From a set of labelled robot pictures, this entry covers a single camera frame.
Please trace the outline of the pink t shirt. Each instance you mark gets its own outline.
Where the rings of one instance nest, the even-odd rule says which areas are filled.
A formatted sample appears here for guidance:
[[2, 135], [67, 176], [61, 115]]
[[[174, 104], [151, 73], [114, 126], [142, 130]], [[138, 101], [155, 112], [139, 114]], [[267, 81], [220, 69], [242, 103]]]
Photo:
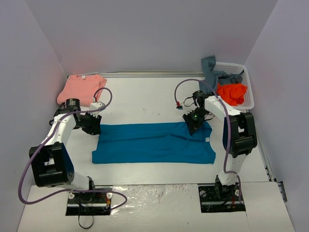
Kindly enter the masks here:
[[95, 92], [105, 87], [106, 83], [107, 79], [99, 74], [70, 75], [56, 101], [61, 104], [67, 99], [75, 98], [80, 100], [81, 106], [90, 106]]

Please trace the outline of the teal blue t shirt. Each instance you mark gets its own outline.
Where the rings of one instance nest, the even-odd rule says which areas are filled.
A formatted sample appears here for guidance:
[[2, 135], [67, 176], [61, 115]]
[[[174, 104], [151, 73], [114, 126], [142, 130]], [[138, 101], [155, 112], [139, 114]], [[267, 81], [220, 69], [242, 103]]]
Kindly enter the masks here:
[[185, 122], [101, 125], [94, 164], [192, 163], [213, 164], [208, 122], [193, 135]]

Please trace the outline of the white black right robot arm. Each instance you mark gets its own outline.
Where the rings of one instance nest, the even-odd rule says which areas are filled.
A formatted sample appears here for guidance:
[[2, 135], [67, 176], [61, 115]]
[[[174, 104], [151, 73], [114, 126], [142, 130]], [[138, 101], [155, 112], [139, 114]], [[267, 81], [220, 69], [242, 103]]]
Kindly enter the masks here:
[[253, 115], [235, 109], [213, 93], [198, 90], [191, 98], [196, 108], [183, 115], [190, 135], [202, 127], [209, 113], [223, 122], [223, 146], [226, 154], [223, 170], [216, 176], [215, 196], [224, 200], [238, 189], [241, 197], [238, 173], [247, 156], [257, 146]]

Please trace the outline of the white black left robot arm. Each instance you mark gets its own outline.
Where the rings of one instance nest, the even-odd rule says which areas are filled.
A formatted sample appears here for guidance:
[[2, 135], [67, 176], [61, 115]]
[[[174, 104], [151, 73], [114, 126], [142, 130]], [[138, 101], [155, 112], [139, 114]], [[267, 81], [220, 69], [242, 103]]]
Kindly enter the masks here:
[[51, 129], [42, 142], [44, 146], [39, 151], [37, 146], [29, 150], [29, 156], [34, 158], [31, 167], [38, 187], [80, 190], [80, 197], [86, 202], [96, 199], [94, 181], [75, 172], [66, 145], [75, 129], [82, 129], [89, 135], [101, 134], [99, 109], [104, 106], [101, 102], [93, 102], [89, 111], [82, 113], [79, 99], [61, 103], [50, 121]]

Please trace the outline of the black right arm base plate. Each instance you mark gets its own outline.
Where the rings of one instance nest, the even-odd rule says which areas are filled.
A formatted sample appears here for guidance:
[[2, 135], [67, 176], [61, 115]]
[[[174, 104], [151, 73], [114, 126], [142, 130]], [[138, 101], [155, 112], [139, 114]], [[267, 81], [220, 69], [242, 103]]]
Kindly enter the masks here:
[[245, 204], [239, 199], [239, 187], [227, 187], [220, 193], [215, 184], [198, 185], [201, 213], [245, 212]]

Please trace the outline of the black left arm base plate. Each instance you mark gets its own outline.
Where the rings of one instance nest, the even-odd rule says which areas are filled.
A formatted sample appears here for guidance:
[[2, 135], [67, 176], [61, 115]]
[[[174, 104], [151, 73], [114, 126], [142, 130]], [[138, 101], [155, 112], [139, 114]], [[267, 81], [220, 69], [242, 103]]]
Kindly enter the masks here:
[[109, 216], [111, 214], [112, 188], [103, 187], [105, 193], [69, 192], [66, 216]]

